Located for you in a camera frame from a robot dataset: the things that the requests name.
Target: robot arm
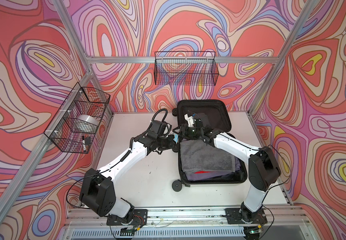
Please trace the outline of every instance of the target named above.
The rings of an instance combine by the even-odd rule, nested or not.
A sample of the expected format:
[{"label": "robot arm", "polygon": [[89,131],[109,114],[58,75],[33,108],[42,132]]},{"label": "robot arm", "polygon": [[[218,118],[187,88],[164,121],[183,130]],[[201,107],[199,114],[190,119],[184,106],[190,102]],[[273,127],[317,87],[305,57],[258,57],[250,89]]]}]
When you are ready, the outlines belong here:
[{"label": "robot arm", "polygon": [[[162,121],[154,118],[165,111]],[[165,122],[168,111],[159,110],[145,132],[130,140],[130,147],[108,165],[99,170],[90,169],[85,173],[82,182],[80,201],[92,209],[100,217],[113,214],[129,223],[133,217],[134,207],[124,199],[116,197],[114,183],[139,160],[151,152],[161,154],[162,151],[175,146],[173,135],[168,135],[171,126]]]},{"label": "robot arm", "polygon": [[[129,223],[133,217],[134,207],[126,200],[116,197],[114,183],[149,153],[161,154],[161,151],[175,146],[173,135],[167,136],[171,128],[164,121],[165,117],[162,121],[157,121],[154,120],[155,116],[148,129],[132,139],[130,147],[120,156],[99,170],[90,169],[86,172],[79,199],[100,217],[113,214]],[[229,152],[249,166],[248,176],[252,185],[241,204],[240,213],[242,220],[250,223],[262,208],[267,190],[281,175],[281,170],[270,148],[254,147],[228,136],[219,129],[210,129],[206,119],[207,116],[202,116],[201,113],[197,114],[197,119],[189,117],[187,121],[190,126],[183,124],[173,132],[180,129],[181,137],[203,139],[207,144]]]},{"label": "robot arm", "polygon": [[211,129],[208,117],[204,113],[185,115],[187,124],[173,129],[173,132],[185,139],[202,139],[206,144],[222,149],[239,159],[249,168],[251,186],[246,199],[241,204],[241,217],[245,223],[251,223],[271,184],[281,175],[280,167],[273,151],[268,147],[255,147],[230,137],[219,129]]},{"label": "robot arm", "polygon": [[255,213],[262,208],[262,202],[271,184],[275,183],[281,175],[281,169],[270,148],[258,148],[228,136],[218,133],[218,129],[210,132],[214,147],[222,149],[239,159],[249,168],[249,181],[251,186],[246,199],[241,204],[241,217],[246,223],[255,218]]}]

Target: black suitcase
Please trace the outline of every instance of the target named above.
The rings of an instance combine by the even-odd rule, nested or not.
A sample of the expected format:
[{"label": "black suitcase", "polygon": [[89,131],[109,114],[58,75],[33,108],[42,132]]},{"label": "black suitcase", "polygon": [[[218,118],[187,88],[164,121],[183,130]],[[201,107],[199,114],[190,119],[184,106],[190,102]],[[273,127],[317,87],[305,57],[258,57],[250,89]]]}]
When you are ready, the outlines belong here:
[{"label": "black suitcase", "polygon": [[[181,100],[177,104],[177,108],[173,109],[172,114],[177,116],[178,125],[186,123],[185,114],[189,116],[194,113],[205,113],[211,124],[212,128],[218,128],[222,131],[228,132],[232,129],[232,123],[230,122],[229,115],[225,104],[220,100]],[[179,151],[179,143],[182,140],[179,137],[177,150],[178,150],[178,170],[180,175],[180,180],[176,180],[172,184],[172,188],[178,192],[182,189],[182,184],[189,187],[191,184],[237,184],[243,183],[247,179],[247,171],[243,161],[240,161],[241,168],[235,173],[228,174],[225,178],[224,176],[212,177],[209,179],[190,181],[186,178],[185,172],[182,171],[181,157]]]}]

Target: pink wall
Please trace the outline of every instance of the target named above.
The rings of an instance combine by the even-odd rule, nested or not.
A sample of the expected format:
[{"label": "pink wall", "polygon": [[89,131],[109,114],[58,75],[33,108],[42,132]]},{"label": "pink wall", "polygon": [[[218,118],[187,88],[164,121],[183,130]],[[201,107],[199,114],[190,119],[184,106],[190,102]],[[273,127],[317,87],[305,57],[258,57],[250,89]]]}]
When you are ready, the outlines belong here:
[{"label": "pink wall", "polygon": [[[228,0],[76,0],[67,9],[91,56],[154,56],[214,50],[217,56],[276,56],[304,3]],[[156,86],[154,64],[92,66],[114,111],[172,109],[182,99],[220,99],[246,111],[270,64],[219,64],[216,86]]]},{"label": "pink wall", "polygon": [[346,240],[346,0],[319,2],[254,119],[319,236]]},{"label": "pink wall", "polygon": [[[48,0],[0,1],[0,196],[84,75],[75,48]],[[92,164],[107,117],[89,154],[46,152],[3,224],[0,239],[55,239],[65,192]],[[79,185],[71,191],[76,203]]]}]

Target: red wire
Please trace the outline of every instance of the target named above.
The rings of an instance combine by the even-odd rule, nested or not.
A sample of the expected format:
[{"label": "red wire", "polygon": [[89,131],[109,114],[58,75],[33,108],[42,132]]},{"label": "red wire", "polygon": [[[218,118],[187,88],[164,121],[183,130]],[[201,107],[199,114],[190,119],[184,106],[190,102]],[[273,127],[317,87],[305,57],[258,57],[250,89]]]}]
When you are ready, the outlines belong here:
[{"label": "red wire", "polygon": [[145,221],[144,221],[144,219],[143,219],[142,217],[140,217],[140,216],[138,216],[138,215],[135,215],[135,214],[134,214],[134,216],[136,216],[137,218],[139,218],[140,220],[142,220],[142,225],[145,224]]}]

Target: black cable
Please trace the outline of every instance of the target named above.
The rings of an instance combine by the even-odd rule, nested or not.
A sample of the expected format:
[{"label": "black cable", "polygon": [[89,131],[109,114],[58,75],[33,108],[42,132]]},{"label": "black cable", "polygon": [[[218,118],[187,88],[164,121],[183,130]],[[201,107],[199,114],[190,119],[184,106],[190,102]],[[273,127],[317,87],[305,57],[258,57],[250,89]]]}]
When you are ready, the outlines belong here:
[{"label": "black cable", "polygon": [[165,122],[165,118],[166,116],[168,115],[168,110],[166,108],[161,108],[160,110],[158,110],[156,113],[154,113],[154,116],[152,117],[151,121],[153,122],[154,121],[154,118],[156,118],[157,114],[159,114],[160,112],[162,111],[165,111],[165,115],[164,117],[162,118],[162,121],[161,122]]},{"label": "black cable", "polygon": [[258,240],[262,239],[263,236],[265,236],[265,234],[269,231],[271,225],[273,225],[273,223],[274,223],[274,214],[271,212],[271,210],[269,208],[267,208],[266,206],[264,206],[264,207],[270,211],[271,215],[273,216],[273,220],[271,221],[270,226],[266,229],[266,231],[262,234],[262,236],[260,238],[258,238]]},{"label": "black cable", "polygon": [[167,131],[162,137],[167,137],[171,130],[172,130],[172,125],[169,124],[169,129],[168,129],[168,131]]},{"label": "black cable", "polygon": [[112,232],[112,227],[109,225],[110,228],[110,232],[112,233],[112,236],[114,237],[115,240],[117,240],[117,238],[114,236],[113,232]]},{"label": "black cable", "polygon": [[161,155],[161,153],[162,153],[162,151],[157,151],[157,150],[153,150],[152,152],[156,152],[156,153],[158,153],[158,155]]},{"label": "black cable", "polygon": [[133,148],[133,140],[134,140],[134,137],[132,137],[130,139],[130,144],[129,144],[129,150],[125,153],[124,156],[122,156],[122,158],[120,159],[120,162],[124,161],[128,156],[129,154],[132,152],[132,148]]},{"label": "black cable", "polygon": [[74,184],[72,184],[72,185],[70,186],[70,188],[69,188],[68,191],[66,192],[66,196],[65,196],[66,202],[67,202],[70,206],[73,206],[73,207],[76,207],[76,208],[79,208],[79,209],[89,209],[89,208],[86,208],[86,207],[80,207],[80,206],[76,206],[76,205],[71,204],[71,203],[68,201],[69,191],[70,191],[70,190],[72,189],[72,187],[73,187],[74,185],[76,185],[76,183],[78,183],[79,181],[81,181],[81,180],[83,180],[83,179],[85,179],[85,178],[88,178],[88,177],[94,177],[94,176],[97,176],[97,175],[102,174],[102,173],[104,173],[104,172],[107,172],[107,171],[111,170],[113,167],[115,167],[118,163],[114,164],[114,165],[111,166],[109,169],[107,169],[107,170],[105,170],[105,171],[103,171],[103,172],[99,172],[99,173],[96,173],[96,174],[93,174],[93,175],[90,175],[90,176],[83,177],[83,178],[81,178],[80,180],[77,180]]},{"label": "black cable", "polygon": [[270,189],[288,183],[289,180],[291,179],[291,173],[292,173],[292,169],[290,168],[290,166],[288,165],[288,163],[285,161],[285,159],[282,157],[282,155],[275,149],[275,147],[274,147],[273,145],[269,144],[268,147],[269,147],[269,146],[271,146],[271,147],[278,153],[278,156],[280,156],[280,157],[282,158],[282,160],[286,163],[286,166],[288,167],[288,169],[289,169],[289,171],[290,171],[290,175],[289,175],[288,179],[286,179],[286,181],[284,181],[284,182],[282,182],[282,183],[280,183],[280,184],[277,184],[277,185],[274,185],[274,186],[270,187],[270,188],[266,191],[266,195],[263,197],[262,202],[265,200],[265,198],[266,198],[266,196],[267,196],[267,194],[268,194],[268,192],[269,192]]},{"label": "black cable", "polygon": [[236,221],[239,221],[242,219],[242,216],[240,218],[235,218],[235,217],[230,217],[228,215],[221,215],[221,217],[225,217],[225,218],[229,218],[229,219],[233,219],[233,220],[236,220]]}]

